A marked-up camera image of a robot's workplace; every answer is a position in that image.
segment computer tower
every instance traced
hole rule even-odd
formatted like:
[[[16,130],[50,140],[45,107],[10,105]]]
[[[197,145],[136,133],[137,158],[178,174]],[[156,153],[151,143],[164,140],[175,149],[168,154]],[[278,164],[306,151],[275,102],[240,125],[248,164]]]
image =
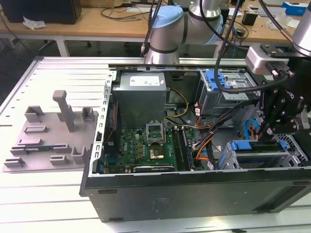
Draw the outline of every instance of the computer tower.
[[[24,18],[46,23],[75,24],[82,8],[80,0],[0,0],[3,12],[11,23]]]

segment ram slot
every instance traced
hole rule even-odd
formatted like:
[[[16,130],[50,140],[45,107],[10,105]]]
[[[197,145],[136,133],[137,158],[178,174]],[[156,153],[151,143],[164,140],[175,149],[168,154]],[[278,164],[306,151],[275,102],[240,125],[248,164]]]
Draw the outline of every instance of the ram slot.
[[[193,169],[193,161],[192,161],[192,155],[191,155],[190,147],[187,141],[185,129],[179,130],[178,133],[179,133],[179,138],[182,144],[183,158],[186,163],[186,170],[189,171]]]
[[[172,130],[173,144],[174,144],[174,152],[176,158],[177,171],[185,171],[186,166],[183,158],[183,150],[182,144],[178,135],[179,130]]]

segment yellow cable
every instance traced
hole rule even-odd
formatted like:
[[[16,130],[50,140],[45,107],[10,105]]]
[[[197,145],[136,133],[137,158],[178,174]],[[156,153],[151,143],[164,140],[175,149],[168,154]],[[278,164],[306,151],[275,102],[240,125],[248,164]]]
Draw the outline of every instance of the yellow cable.
[[[182,117],[183,115],[185,115],[185,114],[187,113],[188,108],[189,108],[189,103],[188,103],[188,101],[186,100],[186,98],[183,96],[183,94],[181,94],[179,91],[177,91],[177,90],[174,89],[174,88],[171,88],[171,89],[172,89],[173,91],[177,92],[177,93],[181,96],[181,98],[184,99],[184,101],[185,101],[185,103],[186,103],[186,109],[185,109],[184,112],[181,113],[181,114],[173,115],[173,116],[165,116],[164,118],[177,118],[177,117]]]

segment motherboard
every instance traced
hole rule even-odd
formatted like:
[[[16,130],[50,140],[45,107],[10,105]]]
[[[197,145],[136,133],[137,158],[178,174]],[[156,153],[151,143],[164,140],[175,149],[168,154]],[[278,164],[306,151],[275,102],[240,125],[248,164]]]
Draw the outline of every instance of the motherboard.
[[[122,129],[119,151],[105,158],[105,173],[193,169],[194,131],[184,128]]]

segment blue cable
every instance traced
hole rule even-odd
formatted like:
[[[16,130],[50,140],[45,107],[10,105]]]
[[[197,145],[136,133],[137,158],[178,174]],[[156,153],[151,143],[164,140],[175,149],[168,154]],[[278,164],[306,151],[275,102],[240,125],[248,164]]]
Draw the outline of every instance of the blue cable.
[[[252,118],[248,118],[248,119],[245,120],[244,126],[243,126],[243,127],[244,127],[244,134],[245,134],[245,137],[246,137],[247,140],[250,140],[250,137],[249,137],[249,135],[248,135],[248,130],[247,130],[247,123],[248,123],[249,121],[252,121],[252,122],[255,124],[255,127],[256,127],[256,128],[259,127],[258,121],[254,120],[254,119],[252,119]]]

